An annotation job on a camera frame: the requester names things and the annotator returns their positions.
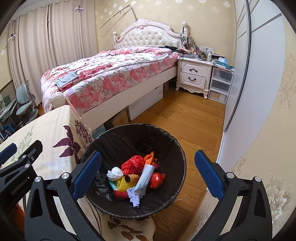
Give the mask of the small red plastic bag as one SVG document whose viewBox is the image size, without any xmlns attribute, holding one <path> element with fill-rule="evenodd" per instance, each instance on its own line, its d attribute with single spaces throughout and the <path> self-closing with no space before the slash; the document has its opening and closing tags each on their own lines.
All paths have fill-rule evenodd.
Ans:
<svg viewBox="0 0 296 241">
<path fill-rule="evenodd" d="M 151 188 L 151 189 L 159 188 L 162 185 L 165 177 L 166 177 L 165 174 L 153 173 L 149 180 L 148 188 Z"/>
</svg>

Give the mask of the camel milk powder sachet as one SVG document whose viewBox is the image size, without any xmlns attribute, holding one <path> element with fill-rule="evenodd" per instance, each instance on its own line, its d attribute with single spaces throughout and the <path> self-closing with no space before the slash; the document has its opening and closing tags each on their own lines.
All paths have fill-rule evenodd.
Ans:
<svg viewBox="0 0 296 241">
<path fill-rule="evenodd" d="M 135 186 L 134 194 L 139 196 L 145 196 L 145 192 L 153 172 L 154 172 L 153 165 L 149 165 L 149 164 L 144 165 L 142 174 L 137 182 L 137 185 Z"/>
</svg>

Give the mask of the orange plastic bag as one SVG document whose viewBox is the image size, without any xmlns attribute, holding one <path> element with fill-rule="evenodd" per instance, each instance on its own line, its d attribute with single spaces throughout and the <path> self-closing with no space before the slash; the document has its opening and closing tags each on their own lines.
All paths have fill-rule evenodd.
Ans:
<svg viewBox="0 0 296 241">
<path fill-rule="evenodd" d="M 148 155 L 146 155 L 144 157 L 144 163 L 146 165 L 152 165 L 152 166 L 154 166 L 154 165 L 156 165 L 158 163 L 157 158 L 154 157 L 154 152 L 153 151 L 150 154 L 148 154 Z"/>
</svg>

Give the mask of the red foam fruit net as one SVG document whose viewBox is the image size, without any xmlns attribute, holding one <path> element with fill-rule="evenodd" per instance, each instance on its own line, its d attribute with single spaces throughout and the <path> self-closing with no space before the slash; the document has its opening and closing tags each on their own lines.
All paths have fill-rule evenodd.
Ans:
<svg viewBox="0 0 296 241">
<path fill-rule="evenodd" d="M 144 158 L 140 155 L 135 155 L 121 165 L 121 170 L 124 175 L 140 175 L 142 173 L 144 165 Z"/>
</svg>

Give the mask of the red bottle with black cap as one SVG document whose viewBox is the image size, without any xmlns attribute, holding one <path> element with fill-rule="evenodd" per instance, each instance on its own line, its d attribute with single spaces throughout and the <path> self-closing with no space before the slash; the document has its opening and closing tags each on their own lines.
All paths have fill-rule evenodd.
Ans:
<svg viewBox="0 0 296 241">
<path fill-rule="evenodd" d="M 126 191 L 118 191 L 118 190 L 113 191 L 113 197 L 115 199 L 121 199 L 121 200 L 129 198 L 128 193 Z"/>
</svg>

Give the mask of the lavender paper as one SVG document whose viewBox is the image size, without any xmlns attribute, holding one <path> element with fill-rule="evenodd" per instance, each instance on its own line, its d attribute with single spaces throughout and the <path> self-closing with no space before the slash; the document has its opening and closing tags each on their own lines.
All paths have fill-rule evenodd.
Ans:
<svg viewBox="0 0 296 241">
<path fill-rule="evenodd" d="M 139 208 L 140 199 L 145 195 L 145 191 L 142 188 L 137 188 L 136 186 L 126 190 L 130 202 L 133 204 L 134 208 Z"/>
</svg>

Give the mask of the yellow foam fruit net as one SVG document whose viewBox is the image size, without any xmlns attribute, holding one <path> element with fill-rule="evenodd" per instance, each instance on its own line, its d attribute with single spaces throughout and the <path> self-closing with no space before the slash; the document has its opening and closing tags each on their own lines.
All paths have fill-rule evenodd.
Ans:
<svg viewBox="0 0 296 241">
<path fill-rule="evenodd" d="M 136 186 L 136 185 L 137 185 L 137 182 L 138 182 L 138 181 L 133 181 L 133 182 L 129 182 L 129 183 L 127 183 L 127 182 L 125 181 L 125 178 L 122 177 L 122 178 L 116 180 L 116 182 L 115 182 L 115 184 L 116 184 L 116 189 L 117 189 L 118 191 L 126 191 L 126 190 L 128 190 L 128 189 L 130 189 L 130 188 Z"/>
</svg>

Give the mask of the brown bottle with yellow label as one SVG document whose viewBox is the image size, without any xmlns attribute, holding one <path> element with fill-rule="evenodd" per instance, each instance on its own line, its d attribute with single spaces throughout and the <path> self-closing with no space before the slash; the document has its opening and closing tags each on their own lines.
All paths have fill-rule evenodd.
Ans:
<svg viewBox="0 0 296 241">
<path fill-rule="evenodd" d="M 140 175 L 137 175 L 137 174 L 125 175 L 125 182 L 126 183 L 137 182 L 139 178 L 140 178 Z"/>
</svg>

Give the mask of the black trash bin with liner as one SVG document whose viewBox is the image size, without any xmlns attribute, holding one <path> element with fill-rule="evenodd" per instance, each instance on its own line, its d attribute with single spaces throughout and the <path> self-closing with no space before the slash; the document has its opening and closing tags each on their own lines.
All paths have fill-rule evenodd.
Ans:
<svg viewBox="0 0 296 241">
<path fill-rule="evenodd" d="M 85 162 L 98 151 L 102 164 L 86 193 L 100 211 L 117 218 L 143 219 L 168 208 L 179 195 L 186 177 L 186 156 L 178 140 L 165 130 L 149 124 L 129 124 L 112 128 L 85 149 L 79 161 Z M 141 175 L 147 160 L 155 172 L 164 174 L 162 184 L 148 187 L 139 207 L 121 194 L 116 195 L 107 177 L 114 167 L 126 175 Z"/>
</svg>

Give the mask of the floral tablecloth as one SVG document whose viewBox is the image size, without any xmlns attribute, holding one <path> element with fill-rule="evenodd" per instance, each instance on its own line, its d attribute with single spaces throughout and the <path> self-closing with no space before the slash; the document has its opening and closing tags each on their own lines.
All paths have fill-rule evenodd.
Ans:
<svg viewBox="0 0 296 241">
<path fill-rule="evenodd" d="M 14 143 L 17 151 L 1 168 L 17 161 L 36 140 L 41 141 L 43 151 L 33 167 L 37 175 L 47 180 L 70 173 L 93 138 L 89 128 L 83 125 L 71 107 L 65 105 L 31 121 L 6 139 L 1 144 L 1 150 Z M 156 227 L 150 217 L 143 221 L 114 218 L 95 208 L 87 197 L 79 199 L 78 203 L 105 240 L 153 239 Z"/>
</svg>

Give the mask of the study desk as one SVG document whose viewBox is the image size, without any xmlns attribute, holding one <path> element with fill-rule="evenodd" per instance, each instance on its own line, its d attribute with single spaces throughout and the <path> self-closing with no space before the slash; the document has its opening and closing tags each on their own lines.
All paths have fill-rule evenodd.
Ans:
<svg viewBox="0 0 296 241">
<path fill-rule="evenodd" d="M 6 124 L 8 123 L 9 125 L 12 125 L 12 126 L 15 126 L 15 122 L 12 118 L 12 114 L 15 110 L 15 107 L 16 107 L 16 104 L 17 104 L 17 100 L 16 98 L 14 100 L 12 100 L 10 102 L 10 104 L 5 107 L 2 111 L 1 111 L 1 123 L 0 123 L 0 126 L 1 126 L 1 131 L 4 129 L 4 127 L 6 126 Z"/>
</svg>

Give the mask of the white storage box under bed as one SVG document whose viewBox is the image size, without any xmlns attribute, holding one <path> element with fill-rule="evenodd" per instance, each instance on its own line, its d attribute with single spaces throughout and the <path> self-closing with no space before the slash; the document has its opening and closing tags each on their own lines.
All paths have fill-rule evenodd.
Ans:
<svg viewBox="0 0 296 241">
<path fill-rule="evenodd" d="M 158 101 L 160 101 L 162 98 L 163 98 L 163 85 L 160 85 L 154 90 L 144 95 L 143 97 L 141 97 L 140 99 L 138 99 L 137 101 L 135 101 L 134 103 L 132 103 L 128 107 L 128 116 L 130 121 L 133 121 L 135 118 L 137 118 L 143 112 L 148 110 Z"/>
</svg>

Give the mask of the cardboard box under bed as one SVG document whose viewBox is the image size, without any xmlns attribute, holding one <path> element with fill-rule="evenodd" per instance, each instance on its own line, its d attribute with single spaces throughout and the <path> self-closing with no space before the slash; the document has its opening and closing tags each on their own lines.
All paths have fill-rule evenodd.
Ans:
<svg viewBox="0 0 296 241">
<path fill-rule="evenodd" d="M 125 108 L 111 119 L 111 126 L 116 127 L 121 125 L 127 125 L 129 124 L 129 122 L 130 120 L 128 118 L 128 108 Z"/>
</svg>

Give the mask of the bed with white headboard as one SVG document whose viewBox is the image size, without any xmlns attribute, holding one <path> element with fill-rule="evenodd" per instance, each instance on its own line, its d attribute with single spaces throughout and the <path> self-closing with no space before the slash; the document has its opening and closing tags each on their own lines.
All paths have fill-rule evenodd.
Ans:
<svg viewBox="0 0 296 241">
<path fill-rule="evenodd" d="M 181 34 L 156 21 L 138 19 L 114 48 L 45 72 L 41 78 L 46 113 L 69 105 L 90 129 L 177 75 Z"/>
</svg>

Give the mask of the metal canopy rod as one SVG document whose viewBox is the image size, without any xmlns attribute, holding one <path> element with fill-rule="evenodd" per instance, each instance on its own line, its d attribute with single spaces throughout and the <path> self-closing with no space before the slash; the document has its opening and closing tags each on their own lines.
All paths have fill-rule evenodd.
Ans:
<svg viewBox="0 0 296 241">
<path fill-rule="evenodd" d="M 101 30 L 107 23 L 109 23 L 114 17 L 116 17 L 118 14 L 122 14 L 122 12 L 125 10 L 125 9 L 129 9 L 130 11 L 132 11 L 132 14 L 134 16 L 134 19 L 135 21 L 138 20 L 138 17 L 135 13 L 135 10 L 134 8 L 131 6 L 131 4 L 128 4 L 127 6 L 125 6 L 124 8 L 122 8 L 121 10 L 119 10 L 117 13 L 115 13 L 113 16 L 111 16 L 107 21 L 105 21 L 105 23 L 99 27 L 98 30 Z"/>
</svg>

